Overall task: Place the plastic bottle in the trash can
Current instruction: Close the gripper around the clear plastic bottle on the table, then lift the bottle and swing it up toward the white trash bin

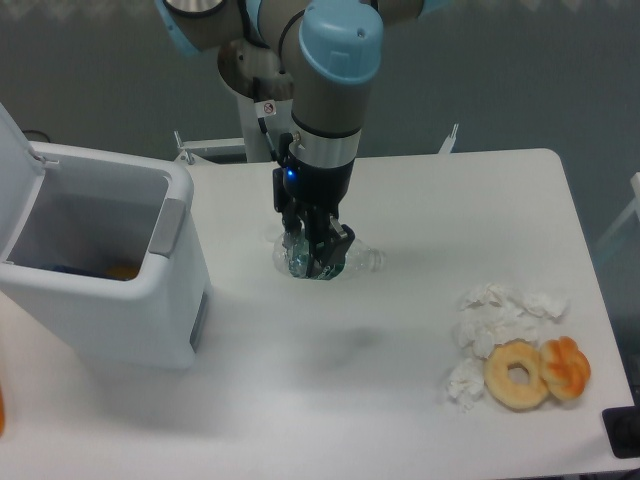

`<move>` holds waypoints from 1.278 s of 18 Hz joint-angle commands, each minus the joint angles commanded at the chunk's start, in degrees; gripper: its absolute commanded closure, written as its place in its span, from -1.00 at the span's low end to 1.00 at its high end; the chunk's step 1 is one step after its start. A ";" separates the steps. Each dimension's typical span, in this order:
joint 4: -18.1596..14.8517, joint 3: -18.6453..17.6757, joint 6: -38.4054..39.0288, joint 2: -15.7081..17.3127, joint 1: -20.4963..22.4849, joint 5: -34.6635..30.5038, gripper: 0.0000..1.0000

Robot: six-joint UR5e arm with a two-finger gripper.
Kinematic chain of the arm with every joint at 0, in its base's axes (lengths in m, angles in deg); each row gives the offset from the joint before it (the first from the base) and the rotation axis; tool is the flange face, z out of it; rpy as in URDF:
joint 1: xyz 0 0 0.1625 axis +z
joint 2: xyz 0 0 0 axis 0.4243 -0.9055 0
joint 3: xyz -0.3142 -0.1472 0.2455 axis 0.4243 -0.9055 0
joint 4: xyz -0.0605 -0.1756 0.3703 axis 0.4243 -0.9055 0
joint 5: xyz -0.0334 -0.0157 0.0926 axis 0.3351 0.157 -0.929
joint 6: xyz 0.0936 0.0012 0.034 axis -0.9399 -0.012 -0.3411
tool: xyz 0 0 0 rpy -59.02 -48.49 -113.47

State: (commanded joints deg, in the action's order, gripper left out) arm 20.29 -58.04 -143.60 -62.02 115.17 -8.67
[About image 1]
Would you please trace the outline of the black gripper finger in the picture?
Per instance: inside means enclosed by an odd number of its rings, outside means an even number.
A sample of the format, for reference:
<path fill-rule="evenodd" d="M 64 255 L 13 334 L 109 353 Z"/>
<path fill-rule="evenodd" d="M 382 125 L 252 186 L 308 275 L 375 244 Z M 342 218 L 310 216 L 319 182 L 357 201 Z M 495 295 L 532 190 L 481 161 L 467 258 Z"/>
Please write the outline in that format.
<path fill-rule="evenodd" d="M 309 260 L 307 277 L 323 279 L 336 267 L 343 267 L 355 232 L 331 213 L 313 214 L 307 222 Z"/>
<path fill-rule="evenodd" d="M 282 239 L 283 265 L 289 273 L 306 272 L 306 238 L 303 224 L 294 207 L 283 213 L 284 234 Z"/>

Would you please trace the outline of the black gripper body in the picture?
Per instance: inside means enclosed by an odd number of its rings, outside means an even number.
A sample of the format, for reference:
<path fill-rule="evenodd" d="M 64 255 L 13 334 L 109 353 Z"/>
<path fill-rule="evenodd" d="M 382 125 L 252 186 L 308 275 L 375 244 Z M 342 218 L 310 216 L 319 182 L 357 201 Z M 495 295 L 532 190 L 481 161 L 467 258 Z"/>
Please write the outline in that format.
<path fill-rule="evenodd" d="M 336 168 L 308 165 L 289 156 L 283 166 L 272 172 L 274 208 L 283 213 L 291 200 L 318 207 L 335 218 L 339 204 L 346 196 L 354 161 Z"/>

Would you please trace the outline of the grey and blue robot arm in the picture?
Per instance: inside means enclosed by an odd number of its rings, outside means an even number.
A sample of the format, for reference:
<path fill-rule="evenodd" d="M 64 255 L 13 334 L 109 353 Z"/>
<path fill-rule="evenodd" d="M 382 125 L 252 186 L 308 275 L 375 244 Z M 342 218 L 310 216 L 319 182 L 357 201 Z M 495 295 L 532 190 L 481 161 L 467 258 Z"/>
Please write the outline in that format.
<path fill-rule="evenodd" d="M 160 1 L 173 41 L 199 53 L 237 46 L 241 83 L 255 101 L 284 96 L 292 124 L 267 147 L 279 253 L 297 278 L 345 268 L 353 230 L 339 220 L 386 27 L 422 18 L 437 1 Z"/>

